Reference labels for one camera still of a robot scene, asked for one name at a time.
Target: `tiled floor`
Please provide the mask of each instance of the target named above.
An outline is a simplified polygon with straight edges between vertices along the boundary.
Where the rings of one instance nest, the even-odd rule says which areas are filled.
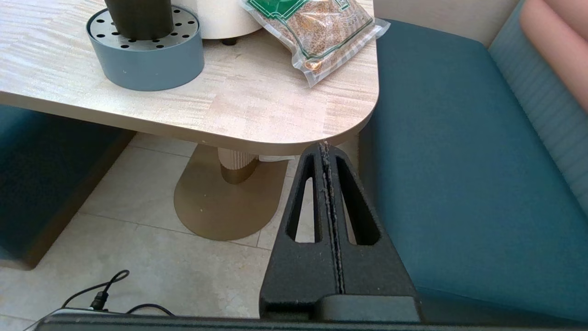
[[[138,134],[37,268],[0,268],[0,330],[22,330],[122,269],[131,275],[111,287],[111,311],[151,302],[177,315],[258,316],[259,289],[298,159],[289,164],[270,223],[247,238],[219,242],[192,234],[173,208],[173,190],[194,148]],[[311,194],[307,183],[297,241],[312,241]],[[71,306],[87,307],[94,295]]]

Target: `teal cushion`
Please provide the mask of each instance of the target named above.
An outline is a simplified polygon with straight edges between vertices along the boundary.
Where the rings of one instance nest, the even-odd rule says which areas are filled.
[[[586,215],[484,46],[392,21],[377,51],[360,168],[415,285],[588,321]]]
[[[0,105],[0,259],[26,255],[124,132]]]

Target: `striped backrest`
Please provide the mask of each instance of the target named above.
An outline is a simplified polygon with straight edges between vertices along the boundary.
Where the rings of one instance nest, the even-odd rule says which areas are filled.
[[[588,115],[521,30],[523,4],[489,51],[588,214]]]

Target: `black foot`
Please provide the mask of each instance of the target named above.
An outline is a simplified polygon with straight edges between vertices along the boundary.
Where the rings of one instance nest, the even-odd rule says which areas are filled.
[[[237,44],[237,38],[221,39],[220,41],[222,42],[223,45],[226,45],[226,46],[234,46]]]

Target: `white appliance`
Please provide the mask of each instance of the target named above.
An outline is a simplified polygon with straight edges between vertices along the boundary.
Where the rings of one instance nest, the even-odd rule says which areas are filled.
[[[202,39],[226,39],[261,29],[239,5],[240,0],[172,0],[172,4],[192,9],[198,16]]]

